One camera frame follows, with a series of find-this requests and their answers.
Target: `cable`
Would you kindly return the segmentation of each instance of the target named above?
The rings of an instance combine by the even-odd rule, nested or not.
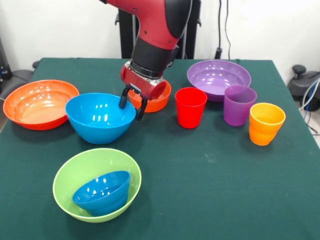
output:
[[[312,131],[314,131],[316,134],[319,133],[319,132],[318,132],[317,130],[315,130],[312,126],[308,125],[308,127],[309,127]]]
[[[313,91],[312,93],[312,96],[308,99],[307,102],[306,101],[306,97],[307,97],[307,94],[308,92],[311,90],[311,88],[315,85],[315,90]],[[299,111],[303,110],[310,102],[311,100],[314,98],[314,96],[316,95],[316,92],[318,90],[318,86],[320,85],[320,78],[318,78],[317,80],[315,80],[311,85],[310,87],[305,91],[305,94],[303,96],[303,100],[302,100],[302,107],[299,108]]]
[[[221,7],[222,7],[222,0],[219,0],[219,14],[218,14],[218,29],[219,29],[219,49],[221,48],[221,23],[220,23],[220,16],[221,16]]]
[[[227,39],[227,41],[228,41],[228,43],[229,43],[228,58],[229,58],[229,60],[230,60],[231,42],[230,42],[230,40],[229,40],[228,32],[227,32],[228,17],[229,17],[229,0],[226,0],[226,17],[225,17],[224,31],[225,31],[226,39]]]
[[[306,124],[308,124],[308,125],[309,125],[310,120],[311,120],[311,111],[309,111],[309,119],[308,119],[308,121],[306,122]]]
[[[312,88],[311,88],[311,90],[309,92],[309,99],[310,99],[314,89],[315,89],[315,86],[312,86]],[[307,117],[307,114],[308,114],[308,111],[309,111],[309,106],[310,106],[310,103],[308,103],[308,105],[306,106],[305,115],[304,115],[304,118],[303,118],[304,120],[306,120],[306,117]]]

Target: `white wall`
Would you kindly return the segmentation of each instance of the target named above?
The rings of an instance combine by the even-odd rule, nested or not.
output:
[[[222,0],[222,48],[226,0]],[[196,54],[213,58],[218,46],[218,0],[202,0]],[[42,57],[120,58],[117,9],[98,0],[0,0],[0,34],[13,70]],[[230,0],[232,59],[271,59],[287,82],[291,67],[320,70],[319,0]]]

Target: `bowl rim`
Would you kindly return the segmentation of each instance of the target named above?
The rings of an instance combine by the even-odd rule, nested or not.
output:
[[[119,208],[118,210],[114,211],[114,212],[111,212],[107,215],[103,215],[103,216],[80,216],[80,215],[77,215],[77,214],[74,214],[68,210],[66,210],[64,207],[61,206],[61,204],[58,202],[57,200],[57,197],[56,197],[56,194],[55,194],[55,186],[56,186],[56,180],[57,180],[57,176],[58,174],[60,173],[60,171],[64,168],[65,165],[67,165],[72,159],[82,155],[82,154],[86,154],[88,152],[93,152],[93,151],[112,151],[112,152],[119,152],[121,154],[124,154],[126,155],[129,159],[131,159],[133,161],[133,163],[136,165],[137,169],[138,169],[138,172],[139,172],[139,183],[138,183],[138,188],[136,190],[136,192],[134,193],[133,197],[131,200],[129,200],[123,207]],[[114,149],[114,148],[94,148],[94,149],[90,149],[90,150],[87,150],[87,151],[83,151],[83,152],[80,152],[78,153],[77,155],[74,155],[73,157],[71,157],[68,161],[66,161],[58,170],[58,172],[55,174],[55,177],[54,177],[54,180],[53,180],[53,184],[52,184],[52,193],[53,193],[53,198],[56,202],[56,204],[64,211],[66,212],[67,214],[69,214],[70,216],[74,217],[74,218],[78,218],[78,219],[83,219],[83,220],[100,220],[100,219],[104,219],[104,218],[108,218],[108,217],[111,217],[115,214],[118,214],[118,213],[121,213],[123,210],[125,210],[128,206],[131,205],[131,203],[134,201],[134,199],[136,198],[136,196],[138,195],[139,193],[139,190],[140,190],[140,187],[141,187],[141,183],[142,183],[142,175],[141,175],[141,170],[140,170],[140,167],[139,165],[137,164],[137,162],[133,159],[133,157],[131,157],[129,154],[123,152],[123,151],[120,151],[118,149]]]
[[[235,62],[232,62],[232,61],[230,61],[230,60],[207,59],[207,60],[201,60],[201,61],[198,61],[198,62],[194,63],[193,65],[191,65],[191,66],[189,67],[188,71],[186,72],[186,77],[188,78],[189,83],[190,83],[192,86],[194,86],[195,88],[198,88],[198,87],[195,86],[195,85],[191,82],[191,79],[190,79],[190,77],[189,77],[189,73],[190,73],[190,71],[191,71],[192,68],[194,68],[195,66],[197,66],[197,65],[199,65],[199,64],[201,64],[201,63],[204,63],[204,62],[225,62],[225,63],[230,63],[230,64],[232,64],[232,65],[235,65],[235,66],[243,69],[243,70],[249,75],[249,84],[248,84],[248,86],[247,86],[247,85],[244,85],[244,84],[243,84],[242,86],[250,87],[250,85],[251,85],[251,83],[252,83],[252,77],[251,77],[250,72],[249,72],[247,69],[245,69],[243,66],[241,66],[241,65],[239,65],[239,64],[237,64],[237,63],[235,63]],[[206,91],[204,91],[204,92],[205,92],[206,94],[209,94],[209,95],[212,95],[212,96],[223,97],[223,96],[225,95],[225,94],[209,93],[209,92],[206,92]]]
[[[63,84],[69,85],[69,86],[72,87],[72,88],[76,91],[76,93],[77,93],[77,95],[70,97],[70,99],[72,99],[72,98],[77,97],[77,96],[80,95],[79,90],[76,88],[76,86],[74,86],[73,84],[71,84],[71,83],[69,83],[69,82],[67,82],[67,81],[64,81],[64,80],[58,80],[58,79],[43,79],[43,80],[36,80],[36,81],[28,82],[28,83],[26,83],[26,84],[18,87],[18,88],[15,89],[14,91],[12,91],[12,92],[5,98],[5,100],[4,100],[4,102],[3,102],[3,108],[2,108],[4,115],[5,115],[9,120],[11,120],[12,122],[14,122],[14,123],[16,123],[16,124],[28,125],[28,126],[38,126],[38,125],[43,125],[43,124],[49,124],[49,123],[53,123],[53,122],[55,122],[55,121],[57,121],[57,120],[59,120],[59,119],[62,119],[62,118],[64,118],[64,117],[66,117],[66,116],[67,116],[67,113],[66,113],[65,115],[63,115],[62,117],[58,117],[58,118],[56,118],[56,119],[54,119],[54,120],[52,120],[52,121],[44,121],[44,122],[40,122],[40,123],[27,123],[27,122],[23,122],[23,121],[20,121],[20,120],[13,119],[12,117],[10,117],[10,116],[8,115],[8,112],[6,111],[5,106],[8,104],[9,98],[10,98],[14,93],[20,91],[21,89],[26,88],[27,86],[30,86],[30,85],[33,85],[33,84],[37,84],[37,83],[44,83],[44,82],[56,82],[56,83],[63,83]]]
[[[181,101],[179,101],[179,100],[177,99],[178,93],[180,93],[181,91],[189,90],[189,89],[195,89],[195,90],[201,92],[202,94],[204,94],[204,96],[205,96],[205,102],[203,102],[203,103],[201,103],[201,104],[199,104],[199,105],[186,105],[186,104],[182,103]],[[188,108],[198,108],[198,107],[200,107],[200,106],[202,106],[202,105],[207,104],[207,101],[208,101],[208,95],[206,94],[205,91],[201,90],[200,88],[192,87],[192,86],[180,88],[178,91],[176,91],[176,93],[175,93],[175,95],[174,95],[174,98],[175,98],[175,101],[176,101],[177,103],[179,103],[179,104],[181,104],[181,105],[183,105],[183,106],[186,106],[186,107],[188,107]]]
[[[112,191],[109,195],[105,195],[105,196],[100,197],[100,198],[98,198],[98,199],[89,200],[89,201],[80,201],[80,202],[75,202],[75,201],[74,201],[74,198],[75,198],[76,193],[77,193],[80,189],[82,189],[84,186],[86,186],[87,184],[89,184],[89,183],[91,183],[91,182],[94,182],[96,179],[99,179],[99,178],[101,178],[101,177],[103,177],[103,176],[106,176],[106,175],[109,175],[109,174],[114,174],[114,173],[119,173],[119,172],[126,173],[126,174],[127,174],[127,178],[126,178],[126,180],[125,180],[117,189],[115,189],[114,191]],[[102,199],[105,199],[105,198],[111,196],[112,194],[114,194],[114,193],[117,192],[118,190],[122,189],[122,188],[128,183],[128,181],[130,181],[130,179],[131,179],[131,178],[130,178],[130,173],[129,173],[128,171],[124,171],[124,170],[112,171],[112,172],[105,173],[105,174],[103,174],[103,175],[100,175],[100,176],[98,176],[98,177],[95,177],[94,179],[92,179],[92,180],[90,180],[90,181],[87,181],[85,184],[83,184],[81,187],[79,187],[79,188],[75,191],[75,193],[73,194],[73,196],[72,196],[72,201],[73,201],[76,205],[77,205],[77,204],[79,204],[79,205],[92,204],[92,203],[94,203],[94,202],[100,201],[100,200],[102,200]]]
[[[128,121],[124,121],[122,124],[119,124],[117,126],[109,126],[109,125],[106,125],[106,126],[88,126],[87,124],[82,123],[82,122],[76,120],[74,117],[70,116],[70,114],[68,114],[68,111],[67,111],[67,106],[72,100],[74,100],[76,98],[80,98],[82,96],[86,96],[86,95],[106,95],[106,96],[112,96],[112,97],[120,99],[120,97],[117,96],[117,95],[114,95],[114,94],[111,94],[111,93],[104,93],[104,92],[88,92],[88,93],[80,94],[78,96],[74,96],[65,105],[65,113],[66,113],[66,116],[67,116],[68,120],[71,119],[72,121],[74,121],[75,123],[77,123],[79,125],[82,125],[84,127],[89,127],[89,128],[92,128],[92,129],[116,129],[116,128],[121,128],[121,127],[123,127],[123,126],[125,126],[127,124],[132,123],[132,121],[136,118],[137,111],[136,111],[135,107],[133,106],[133,104],[130,101],[127,100],[126,104],[129,104],[130,108],[132,108],[133,111],[136,113],[136,114],[134,114],[132,119],[130,119]]]

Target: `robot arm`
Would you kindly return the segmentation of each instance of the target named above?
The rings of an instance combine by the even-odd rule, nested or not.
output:
[[[137,118],[144,114],[148,100],[158,98],[166,84],[163,73],[171,67],[179,51],[177,43],[188,23],[192,0],[100,0],[137,16],[138,37],[131,60],[121,70],[126,84],[120,108],[127,102],[128,92],[133,89],[142,97]]]

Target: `plastic cup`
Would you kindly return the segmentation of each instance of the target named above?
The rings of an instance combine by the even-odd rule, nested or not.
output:
[[[177,121],[185,129],[199,126],[208,97],[195,87],[182,88],[175,94]]]
[[[285,112],[271,103],[257,103],[250,110],[250,140],[266,146],[276,137],[286,120]]]
[[[224,121],[240,127],[246,124],[250,108],[257,100],[257,93],[250,87],[243,85],[229,86],[224,92]]]

